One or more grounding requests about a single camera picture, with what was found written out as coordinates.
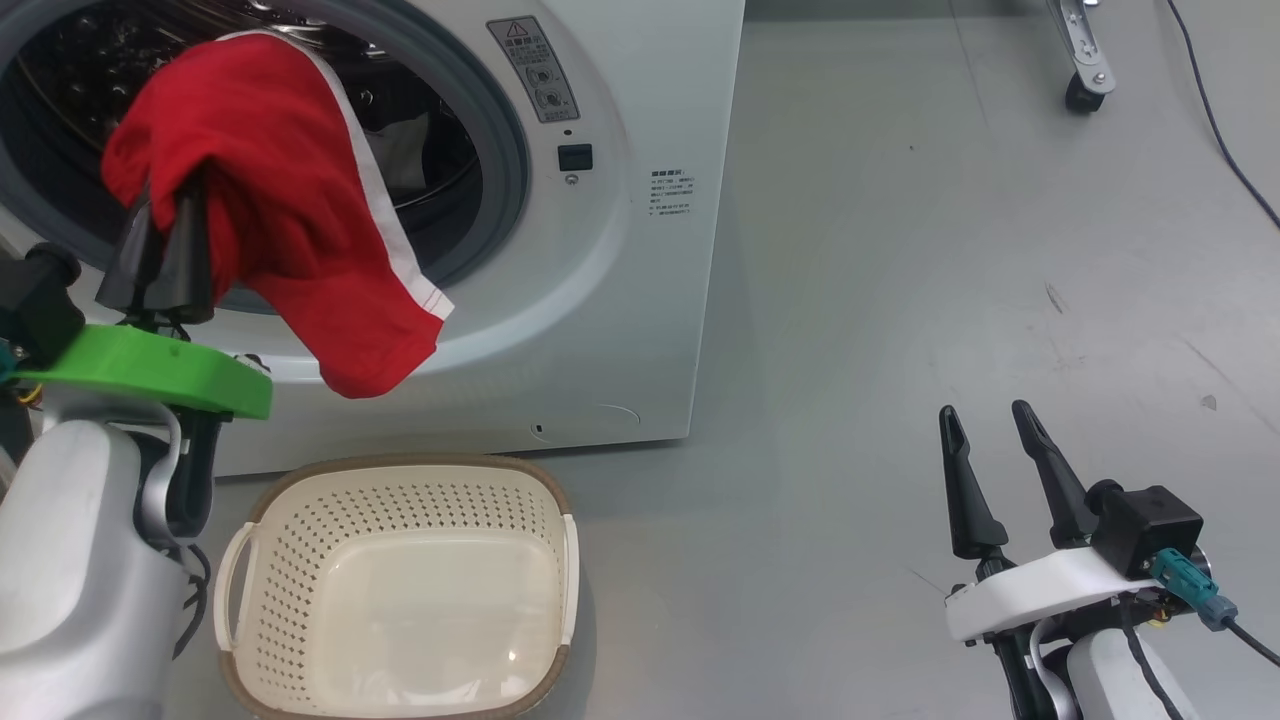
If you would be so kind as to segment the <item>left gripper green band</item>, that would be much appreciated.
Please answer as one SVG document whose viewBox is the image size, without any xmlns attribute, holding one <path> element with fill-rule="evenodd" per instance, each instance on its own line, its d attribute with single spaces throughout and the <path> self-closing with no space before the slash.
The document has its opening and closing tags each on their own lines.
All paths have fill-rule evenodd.
<svg viewBox="0 0 1280 720">
<path fill-rule="evenodd" d="M 95 300 L 114 311 L 145 306 L 182 325 L 215 314 L 209 201 L 202 184 L 174 195 L 166 245 L 154 220 L 148 190 L 127 213 Z M 15 378 L 42 386 L 74 386 L 177 407 L 266 420 L 273 380 L 252 364 L 223 351 L 131 325 L 84 325 L 47 366 L 22 363 Z"/>
</svg>

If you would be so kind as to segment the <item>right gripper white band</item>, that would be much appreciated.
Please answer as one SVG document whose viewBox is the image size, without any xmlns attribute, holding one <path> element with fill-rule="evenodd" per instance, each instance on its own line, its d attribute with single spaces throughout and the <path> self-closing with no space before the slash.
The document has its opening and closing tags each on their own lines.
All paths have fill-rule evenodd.
<svg viewBox="0 0 1280 720">
<path fill-rule="evenodd" d="M 945 618 L 954 641 L 979 639 L 1083 609 L 1126 592 L 1151 587 L 1151 578 L 1132 580 L 1088 546 L 1098 518 L 1085 503 L 1085 488 L 1025 400 L 1011 404 L 1025 455 L 1034 462 L 1050 509 L 1055 551 L 1025 565 L 963 585 L 945 600 Z M 954 406 L 940 410 L 943 486 L 954 556 L 980 561 L 1009 542 L 980 489 L 970 464 L 970 445 Z"/>
</svg>

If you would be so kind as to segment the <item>red garment with white trim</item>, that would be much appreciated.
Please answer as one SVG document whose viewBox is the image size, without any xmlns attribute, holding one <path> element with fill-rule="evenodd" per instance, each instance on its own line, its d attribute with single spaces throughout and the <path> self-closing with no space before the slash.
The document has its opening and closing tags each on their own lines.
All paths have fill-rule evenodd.
<svg viewBox="0 0 1280 720">
<path fill-rule="evenodd" d="M 212 296 L 266 300 L 347 398 L 392 392 L 436 351 L 453 302 L 422 273 L 335 72 L 266 31 L 198 44 L 157 70 L 110 136 L 102 181 L 177 227 L 207 199 Z"/>
</svg>

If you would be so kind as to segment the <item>cream perforated laundry basket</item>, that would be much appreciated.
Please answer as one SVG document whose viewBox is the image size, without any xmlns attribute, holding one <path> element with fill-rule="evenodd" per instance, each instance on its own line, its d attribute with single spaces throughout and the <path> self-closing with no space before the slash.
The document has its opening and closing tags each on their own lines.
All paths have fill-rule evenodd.
<svg viewBox="0 0 1280 720">
<path fill-rule="evenodd" d="M 570 498 L 529 461 L 316 462 L 227 546 L 221 675 L 257 720 L 517 720 L 570 660 L 580 570 Z"/>
</svg>

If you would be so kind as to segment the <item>white washing machine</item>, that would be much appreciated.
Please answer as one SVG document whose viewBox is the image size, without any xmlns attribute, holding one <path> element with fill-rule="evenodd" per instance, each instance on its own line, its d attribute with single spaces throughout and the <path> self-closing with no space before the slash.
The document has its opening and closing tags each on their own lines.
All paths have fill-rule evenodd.
<svg viewBox="0 0 1280 720">
<path fill-rule="evenodd" d="M 108 136 L 186 49 L 270 29 L 337 72 L 422 272 L 454 304 L 394 391 L 347 400 L 255 292 L 200 343 L 252 354 L 271 416 L 236 475 L 369 454 L 687 436 L 745 0 L 0 0 L 0 246 L 84 268 L 91 322 L 125 210 Z"/>
</svg>

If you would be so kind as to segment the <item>metal cart frame with caster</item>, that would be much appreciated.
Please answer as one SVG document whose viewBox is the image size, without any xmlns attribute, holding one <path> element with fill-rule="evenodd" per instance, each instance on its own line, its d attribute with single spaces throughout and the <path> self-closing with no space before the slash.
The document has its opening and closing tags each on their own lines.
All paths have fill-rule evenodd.
<svg viewBox="0 0 1280 720">
<path fill-rule="evenodd" d="M 1097 113 L 1117 83 L 1089 20 L 1089 10 L 1101 3 L 1102 0 L 1044 0 L 1075 68 L 1064 102 L 1076 115 Z"/>
</svg>

